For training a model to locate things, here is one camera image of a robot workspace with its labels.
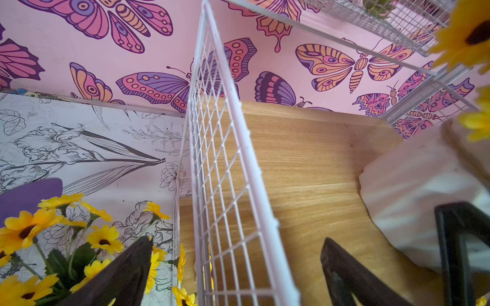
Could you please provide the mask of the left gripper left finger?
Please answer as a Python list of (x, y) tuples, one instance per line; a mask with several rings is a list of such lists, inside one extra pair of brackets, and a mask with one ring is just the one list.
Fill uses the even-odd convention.
[(151, 267), (153, 242), (140, 237), (84, 287), (59, 305), (140, 305)]

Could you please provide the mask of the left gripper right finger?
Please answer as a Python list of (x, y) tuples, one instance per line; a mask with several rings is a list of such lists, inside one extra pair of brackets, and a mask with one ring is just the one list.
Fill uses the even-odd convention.
[(320, 261), (333, 305), (410, 305), (331, 238)]

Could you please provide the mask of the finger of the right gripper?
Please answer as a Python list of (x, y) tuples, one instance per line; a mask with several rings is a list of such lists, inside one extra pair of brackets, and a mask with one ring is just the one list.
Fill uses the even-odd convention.
[(435, 207), (445, 305), (475, 305), (467, 235), (489, 245), (489, 216), (468, 202)]

